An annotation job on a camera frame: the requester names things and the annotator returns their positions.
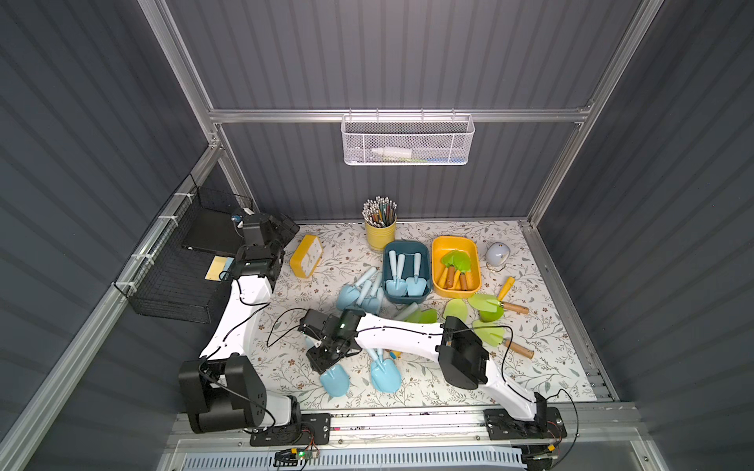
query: light blue toy shovel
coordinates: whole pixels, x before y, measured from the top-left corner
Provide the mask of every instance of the light blue toy shovel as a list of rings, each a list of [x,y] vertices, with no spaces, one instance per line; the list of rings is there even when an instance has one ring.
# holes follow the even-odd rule
[[[409,296],[421,296],[427,287],[427,280],[419,278],[420,269],[421,253],[417,252],[414,254],[414,276],[406,278],[406,291],[409,293]]]
[[[305,336],[306,347],[312,348],[314,341],[311,337]],[[340,364],[331,366],[327,371],[320,375],[320,382],[325,391],[332,397],[345,396],[348,388],[351,386],[351,379]]]
[[[372,290],[367,295],[366,299],[362,303],[361,307],[368,313],[379,316],[379,311],[382,309],[382,300],[377,296],[377,291],[380,289],[380,282],[382,281],[382,272],[377,272],[377,281],[372,285]]]
[[[354,283],[353,285],[344,285],[340,289],[335,307],[338,310],[344,310],[345,308],[356,302],[356,300],[359,298],[358,287],[361,286],[361,284],[367,281],[369,278],[371,278],[375,273],[377,273],[377,268],[371,267],[366,271],[365,274],[361,275],[361,278],[356,280],[356,283]]]
[[[385,282],[385,291],[387,291],[390,296],[401,298],[406,295],[406,290],[408,289],[406,281],[401,278],[403,276],[403,264],[406,263],[406,254],[402,253],[398,256],[397,267],[395,262],[395,250],[388,252],[388,257],[390,258],[390,269],[393,274],[393,279]]]
[[[375,351],[373,348],[365,348],[372,357],[372,384],[377,391],[386,394],[395,394],[403,383],[398,367],[393,360],[382,358],[382,349]]]

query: wooden handle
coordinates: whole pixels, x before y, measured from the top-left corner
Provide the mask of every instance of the wooden handle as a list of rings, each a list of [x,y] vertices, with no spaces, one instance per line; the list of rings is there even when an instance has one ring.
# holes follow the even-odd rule
[[[503,309],[508,309],[508,310],[513,311],[513,312],[517,312],[519,314],[528,314],[529,313],[529,308],[528,307],[519,306],[518,304],[511,304],[509,302],[504,302],[503,303]]]
[[[530,349],[528,349],[526,347],[522,347],[521,345],[518,345],[516,342],[511,343],[510,340],[507,340],[507,339],[505,340],[504,343],[505,343],[505,347],[507,347],[508,345],[510,345],[510,349],[512,351],[518,353],[519,355],[523,355],[523,356],[525,356],[526,358],[529,358],[529,359],[534,358],[534,351],[533,350],[530,350]]]
[[[451,265],[448,267],[448,280],[445,283],[446,289],[451,289],[453,287],[454,275],[455,275],[455,267]]]
[[[502,301],[506,294],[510,291],[510,288],[513,286],[513,284],[516,282],[516,279],[513,277],[508,277],[508,281],[505,282],[503,285],[503,288],[500,290],[500,293],[498,294],[498,301]]]

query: table surface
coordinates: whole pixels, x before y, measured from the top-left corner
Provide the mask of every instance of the table surface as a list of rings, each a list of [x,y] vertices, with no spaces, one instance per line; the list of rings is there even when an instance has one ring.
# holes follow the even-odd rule
[[[304,311],[286,313],[273,326],[279,314],[291,307],[303,307],[324,313],[335,313],[335,300],[341,286],[353,283],[369,266],[382,268],[382,254],[375,253],[366,244],[363,225],[327,224],[302,225],[301,231],[287,247],[286,260],[293,254],[305,234],[315,234],[323,245],[323,258],[312,277],[297,278],[286,263],[277,280],[272,301],[260,314],[249,352],[254,368],[269,390],[291,394],[298,398],[302,409],[331,408],[385,408],[438,405],[492,404],[486,394],[478,390],[462,390],[447,384],[440,367],[428,359],[405,353],[395,360],[403,375],[403,386],[395,394],[380,393],[371,383],[366,352],[343,359],[340,364],[351,378],[346,396],[331,397],[322,388],[319,375],[311,370],[305,356],[306,346],[301,333],[293,330],[270,348],[265,346],[270,330],[272,339],[297,325]],[[506,301],[521,304],[531,311],[528,316],[506,311],[498,321],[513,327],[514,341],[535,351],[534,359],[509,352],[505,372],[525,387],[543,396],[566,389],[574,401],[596,399],[584,368],[578,361],[573,344],[560,321],[550,293],[542,281],[539,268],[534,263],[529,246],[516,221],[497,222],[416,222],[398,225],[396,238],[418,240],[431,249],[432,240],[440,235],[463,236],[472,239],[484,259],[487,248],[500,241],[511,249],[505,268],[492,272],[482,263],[483,286],[480,292],[497,294],[509,276],[516,278]],[[442,315],[449,299],[431,293],[422,303],[422,309],[437,309]],[[387,300],[382,315],[392,317],[402,306]],[[469,307],[467,324],[479,318]],[[500,362],[504,345],[491,347],[490,359]],[[567,402],[561,394],[554,402]]]

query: yellow sticky note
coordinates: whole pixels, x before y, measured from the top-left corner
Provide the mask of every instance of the yellow sticky note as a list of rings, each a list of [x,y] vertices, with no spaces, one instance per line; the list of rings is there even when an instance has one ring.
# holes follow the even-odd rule
[[[228,257],[215,257],[210,264],[210,269],[204,275],[205,280],[220,281],[220,274],[225,270],[225,264],[228,263]]]

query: blue plastic bin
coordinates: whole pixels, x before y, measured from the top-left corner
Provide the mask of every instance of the blue plastic bin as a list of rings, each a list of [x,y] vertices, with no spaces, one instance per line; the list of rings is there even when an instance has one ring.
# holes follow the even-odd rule
[[[393,279],[393,274],[390,270],[390,257],[388,256],[388,252],[391,250],[395,250],[396,256],[402,253],[406,254],[406,263],[403,265],[403,276],[401,276],[404,280],[408,277],[414,276],[414,254],[417,252],[421,253],[419,276],[427,280],[427,287],[425,288],[424,294],[421,296],[402,296],[400,298],[390,296],[388,291],[385,290],[386,299],[393,304],[411,304],[413,302],[421,304],[427,296],[429,296],[429,293],[432,292],[432,270],[430,269],[432,261],[429,257],[429,249],[423,243],[417,242],[416,240],[394,240],[386,245],[382,252],[383,289],[385,288],[385,282]]]

